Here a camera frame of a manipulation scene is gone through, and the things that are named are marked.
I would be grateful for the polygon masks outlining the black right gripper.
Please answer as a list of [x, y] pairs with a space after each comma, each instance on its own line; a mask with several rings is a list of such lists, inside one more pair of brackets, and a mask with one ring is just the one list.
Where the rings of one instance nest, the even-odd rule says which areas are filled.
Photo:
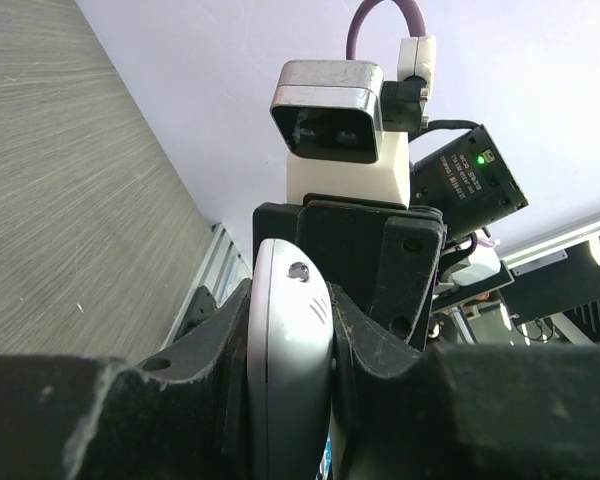
[[255, 247], [268, 238], [298, 246], [370, 319], [425, 348], [446, 240], [439, 210], [333, 198], [264, 203], [252, 232]]

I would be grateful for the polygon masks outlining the white remote control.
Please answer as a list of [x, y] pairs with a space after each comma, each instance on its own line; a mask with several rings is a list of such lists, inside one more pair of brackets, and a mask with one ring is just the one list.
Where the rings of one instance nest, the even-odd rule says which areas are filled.
[[314, 479], [330, 420], [334, 322], [318, 267], [264, 240], [252, 277], [247, 381], [252, 476]]

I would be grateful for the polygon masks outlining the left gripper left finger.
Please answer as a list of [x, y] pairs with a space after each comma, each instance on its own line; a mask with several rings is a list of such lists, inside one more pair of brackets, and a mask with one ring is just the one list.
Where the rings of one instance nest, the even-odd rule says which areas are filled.
[[250, 297], [138, 364], [0, 355], [0, 479], [248, 478]]

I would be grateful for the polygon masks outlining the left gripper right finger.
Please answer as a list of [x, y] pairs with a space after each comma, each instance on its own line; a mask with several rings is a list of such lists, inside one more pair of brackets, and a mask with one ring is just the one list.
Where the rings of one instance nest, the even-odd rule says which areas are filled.
[[330, 289], [337, 479], [600, 479], [600, 347], [417, 351]]

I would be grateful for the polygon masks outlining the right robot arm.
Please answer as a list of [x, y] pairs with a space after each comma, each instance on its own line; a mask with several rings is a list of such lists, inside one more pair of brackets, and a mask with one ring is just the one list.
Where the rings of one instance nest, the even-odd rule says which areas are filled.
[[478, 234], [527, 206], [487, 129], [439, 121], [459, 136], [419, 161], [409, 206], [308, 194], [297, 204], [266, 203], [253, 214], [253, 241], [280, 238], [300, 247], [330, 283], [372, 320], [422, 349], [433, 314], [496, 292], [515, 324], [546, 327], [552, 314], [576, 318], [600, 300], [600, 266], [576, 248], [556, 263], [462, 281]]

